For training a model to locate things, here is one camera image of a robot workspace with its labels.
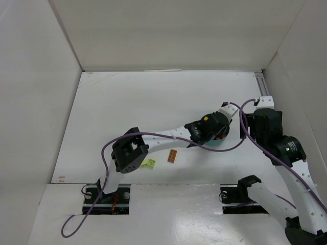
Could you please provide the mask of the brown long lego plate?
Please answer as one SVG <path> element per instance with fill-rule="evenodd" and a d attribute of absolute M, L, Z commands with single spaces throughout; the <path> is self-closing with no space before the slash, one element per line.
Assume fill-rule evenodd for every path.
<path fill-rule="evenodd" d="M 174 163 L 177 156 L 177 150 L 171 149 L 168 155 L 167 161 L 169 163 Z"/>

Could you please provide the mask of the green hollow lego brick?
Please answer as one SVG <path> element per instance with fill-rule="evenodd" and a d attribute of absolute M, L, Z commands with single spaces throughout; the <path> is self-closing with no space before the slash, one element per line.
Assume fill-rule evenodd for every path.
<path fill-rule="evenodd" d="M 156 165 L 156 161 L 153 160 L 153 159 L 149 159 L 146 166 L 149 167 L 149 168 L 154 168 Z"/>

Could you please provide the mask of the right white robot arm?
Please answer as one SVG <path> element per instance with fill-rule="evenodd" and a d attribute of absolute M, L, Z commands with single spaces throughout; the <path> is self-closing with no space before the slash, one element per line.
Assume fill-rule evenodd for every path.
<path fill-rule="evenodd" d="M 238 181 L 239 194 L 273 216 L 290 244 L 326 244 L 326 205 L 318 196 L 301 143 L 283 134 L 282 115 L 273 108 L 257 108 L 252 114 L 241 112 L 240 127 L 271 160 L 294 204 L 269 191 L 254 175 Z"/>

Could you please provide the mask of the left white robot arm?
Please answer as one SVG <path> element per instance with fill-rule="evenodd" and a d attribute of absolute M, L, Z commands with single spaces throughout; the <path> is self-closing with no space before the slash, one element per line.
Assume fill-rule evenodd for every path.
<path fill-rule="evenodd" d="M 219 110 L 172 130 L 146 133 L 138 127 L 131 128 L 112 146 L 109 173 L 102 186 L 103 192 L 115 192 L 123 175 L 137 170 L 148 154 L 172 148 L 200 147 L 210 140 L 224 138 L 231 121 L 232 115 Z"/>

